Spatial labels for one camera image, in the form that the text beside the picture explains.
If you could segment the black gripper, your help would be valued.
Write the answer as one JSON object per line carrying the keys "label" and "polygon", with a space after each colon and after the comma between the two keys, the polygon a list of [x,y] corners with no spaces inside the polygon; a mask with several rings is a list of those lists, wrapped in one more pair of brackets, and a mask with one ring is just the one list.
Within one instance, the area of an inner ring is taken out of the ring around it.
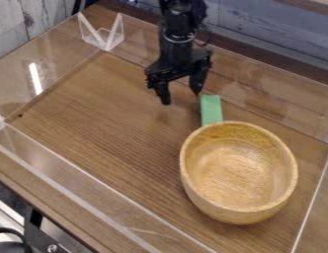
{"label": "black gripper", "polygon": [[185,76],[189,77],[189,87],[194,95],[203,89],[209,68],[212,67],[210,47],[194,47],[193,41],[174,42],[161,34],[161,55],[146,68],[146,83],[155,89],[163,105],[170,104],[167,83]]}

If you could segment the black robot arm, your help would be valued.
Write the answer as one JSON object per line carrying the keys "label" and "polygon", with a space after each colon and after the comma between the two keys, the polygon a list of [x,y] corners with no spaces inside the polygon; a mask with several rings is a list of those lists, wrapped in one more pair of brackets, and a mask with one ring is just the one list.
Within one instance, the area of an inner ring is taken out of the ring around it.
{"label": "black robot arm", "polygon": [[146,84],[154,89],[165,105],[170,104],[169,83],[189,77],[194,95],[202,91],[208,71],[212,67],[213,50],[203,44],[193,46],[195,32],[206,18],[208,5],[203,0],[159,0],[162,19],[159,22],[161,54],[146,67]]}

